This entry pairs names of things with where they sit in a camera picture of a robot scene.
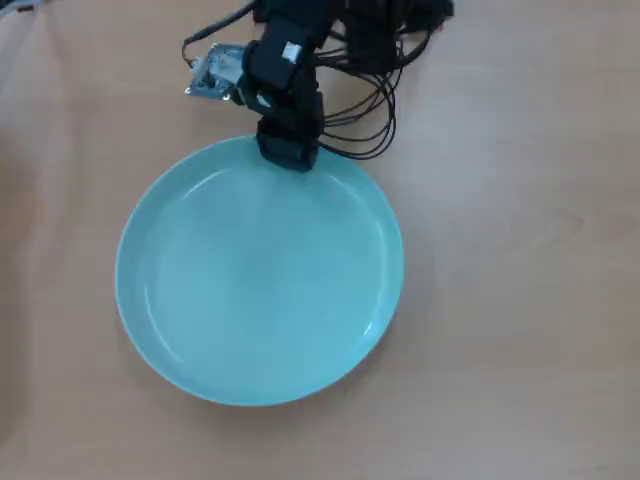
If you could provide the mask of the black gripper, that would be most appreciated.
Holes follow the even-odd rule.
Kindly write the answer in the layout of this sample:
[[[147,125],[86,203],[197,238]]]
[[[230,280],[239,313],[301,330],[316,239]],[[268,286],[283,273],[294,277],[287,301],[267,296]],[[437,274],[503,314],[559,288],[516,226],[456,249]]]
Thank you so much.
[[[279,34],[251,41],[237,84],[241,102],[261,115],[256,141],[261,155],[281,168],[305,173],[315,165],[324,129],[315,49]]]

